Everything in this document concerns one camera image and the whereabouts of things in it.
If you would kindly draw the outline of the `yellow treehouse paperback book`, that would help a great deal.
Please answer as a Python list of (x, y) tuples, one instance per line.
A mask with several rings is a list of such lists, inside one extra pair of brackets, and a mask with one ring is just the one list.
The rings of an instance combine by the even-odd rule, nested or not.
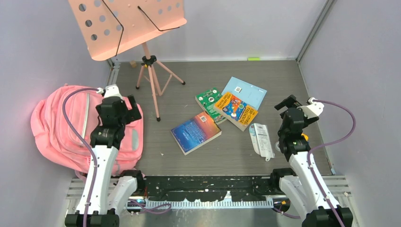
[(213, 105), (213, 109), (241, 131), (245, 131), (258, 114), (258, 111), (254, 107), (230, 92), (226, 92)]

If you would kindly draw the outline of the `pink student backpack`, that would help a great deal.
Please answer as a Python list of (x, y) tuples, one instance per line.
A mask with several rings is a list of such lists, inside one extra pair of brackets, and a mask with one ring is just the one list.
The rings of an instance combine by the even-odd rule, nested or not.
[[(35, 107), (31, 116), (31, 129), (41, 154), (50, 161), (87, 173), (90, 152), (67, 124), (62, 104), (72, 92), (81, 86), (63, 86), (55, 90)], [(71, 96), (66, 102), (66, 114), (82, 138), (90, 142), (90, 134), (98, 124), (96, 105), (103, 97), (88, 87)], [(133, 169), (143, 152), (143, 119), (128, 124), (125, 136), (113, 166), (113, 175)]]

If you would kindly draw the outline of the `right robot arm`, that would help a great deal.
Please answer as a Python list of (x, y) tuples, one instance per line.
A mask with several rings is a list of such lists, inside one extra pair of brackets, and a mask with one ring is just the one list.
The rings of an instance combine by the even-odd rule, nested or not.
[(327, 101), (313, 97), (301, 105), (294, 95), (275, 105), (282, 124), (278, 130), (278, 147), (290, 164), (289, 168), (274, 169), (270, 189), (284, 193), (302, 220), (304, 227), (350, 227), (353, 214), (342, 207), (323, 180), (303, 129), (319, 120)]

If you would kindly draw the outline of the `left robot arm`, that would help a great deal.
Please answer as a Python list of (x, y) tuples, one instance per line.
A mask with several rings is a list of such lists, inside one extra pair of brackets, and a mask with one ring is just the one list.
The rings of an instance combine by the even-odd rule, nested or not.
[(124, 170), (109, 192), (125, 127), (142, 118), (134, 96), (128, 96), (128, 100), (131, 109), (119, 96), (105, 97), (96, 106), (99, 123), (90, 135), (90, 143), (85, 143), (91, 154), (87, 180), (77, 210), (65, 218), (67, 227), (117, 227), (129, 197), (145, 190), (140, 170)]

